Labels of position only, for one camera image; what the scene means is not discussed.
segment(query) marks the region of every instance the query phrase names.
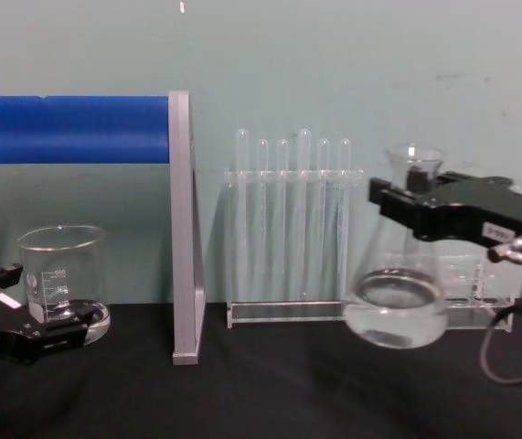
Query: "beaker rim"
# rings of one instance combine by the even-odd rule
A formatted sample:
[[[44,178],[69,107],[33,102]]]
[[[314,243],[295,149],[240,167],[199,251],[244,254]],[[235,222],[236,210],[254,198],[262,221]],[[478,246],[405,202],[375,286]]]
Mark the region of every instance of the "beaker rim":
[[[47,232],[66,232],[72,230],[84,230],[88,231],[88,238],[82,239],[78,241],[74,241],[74,243],[69,245],[39,245],[30,243],[32,237],[36,237],[41,233]],[[82,247],[88,247],[89,245],[95,244],[99,241],[102,241],[106,237],[106,231],[96,226],[89,225],[64,225],[60,224],[57,226],[46,226],[40,227],[38,229],[30,230],[16,240],[16,244],[22,250],[31,250],[36,252],[58,252],[64,250],[73,250],[79,249]]]
[[[401,158],[410,163],[438,163],[445,160],[445,152],[441,149],[416,142],[389,146],[386,152],[392,157]]]

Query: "black table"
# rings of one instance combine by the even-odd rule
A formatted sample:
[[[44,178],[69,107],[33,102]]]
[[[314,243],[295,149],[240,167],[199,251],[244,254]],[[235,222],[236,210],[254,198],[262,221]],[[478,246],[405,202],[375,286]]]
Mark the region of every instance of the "black table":
[[[391,351],[343,323],[226,329],[225,309],[208,308],[198,366],[171,365],[170,305],[115,305],[90,347],[0,361],[0,439],[522,438],[522,386],[481,373],[481,331]],[[522,318],[492,361],[522,373]]]

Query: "test tube rack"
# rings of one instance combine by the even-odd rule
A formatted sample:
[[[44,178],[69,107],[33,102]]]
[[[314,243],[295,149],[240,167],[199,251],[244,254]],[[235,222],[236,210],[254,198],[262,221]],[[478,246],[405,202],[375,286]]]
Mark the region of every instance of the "test tube rack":
[[[351,144],[250,144],[236,135],[236,165],[225,174],[225,280],[228,325],[341,318],[346,285],[350,193],[362,171]]]

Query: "blue cylinder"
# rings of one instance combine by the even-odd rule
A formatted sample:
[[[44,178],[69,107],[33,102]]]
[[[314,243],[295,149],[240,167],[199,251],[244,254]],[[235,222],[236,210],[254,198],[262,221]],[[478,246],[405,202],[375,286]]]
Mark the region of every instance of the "blue cylinder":
[[[0,96],[0,164],[169,163],[166,97]]]

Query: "gray cable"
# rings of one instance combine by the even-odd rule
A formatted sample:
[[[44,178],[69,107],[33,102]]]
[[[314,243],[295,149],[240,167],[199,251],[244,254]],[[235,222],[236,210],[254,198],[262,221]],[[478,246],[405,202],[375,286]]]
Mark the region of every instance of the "gray cable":
[[[515,261],[515,263],[522,265],[522,261]],[[482,368],[482,371],[484,372],[486,377],[488,377],[490,380],[494,382],[497,382],[498,384],[505,384],[509,386],[522,384],[522,377],[502,378],[496,375],[488,366],[488,347],[490,346],[490,341],[494,332],[495,327],[491,325],[486,330],[484,340],[482,341],[482,347],[480,348],[480,367]]]

